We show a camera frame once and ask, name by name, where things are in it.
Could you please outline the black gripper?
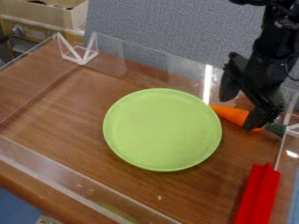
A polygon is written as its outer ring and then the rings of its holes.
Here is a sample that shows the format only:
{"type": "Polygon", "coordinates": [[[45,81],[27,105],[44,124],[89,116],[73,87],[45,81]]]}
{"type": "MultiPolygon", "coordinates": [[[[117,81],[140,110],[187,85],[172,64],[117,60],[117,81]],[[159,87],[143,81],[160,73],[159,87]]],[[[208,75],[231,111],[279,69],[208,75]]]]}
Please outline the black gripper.
{"type": "Polygon", "coordinates": [[[236,52],[228,54],[219,100],[227,102],[243,92],[255,105],[243,124],[244,131],[262,128],[284,111],[286,100],[280,87],[296,61],[298,51],[280,48],[260,51],[254,47],[248,59],[236,52]]]}

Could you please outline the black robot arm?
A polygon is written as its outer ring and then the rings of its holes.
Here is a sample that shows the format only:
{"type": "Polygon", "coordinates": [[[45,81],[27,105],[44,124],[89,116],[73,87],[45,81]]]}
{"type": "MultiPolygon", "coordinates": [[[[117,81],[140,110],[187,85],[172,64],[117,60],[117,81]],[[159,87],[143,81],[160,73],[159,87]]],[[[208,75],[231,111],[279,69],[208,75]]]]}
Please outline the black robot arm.
{"type": "Polygon", "coordinates": [[[299,0],[230,0],[264,7],[262,32],[248,58],[231,52],[223,67],[219,100],[243,93],[254,104],[243,123],[251,131],[271,123],[286,108],[280,86],[299,60],[299,0]]]}

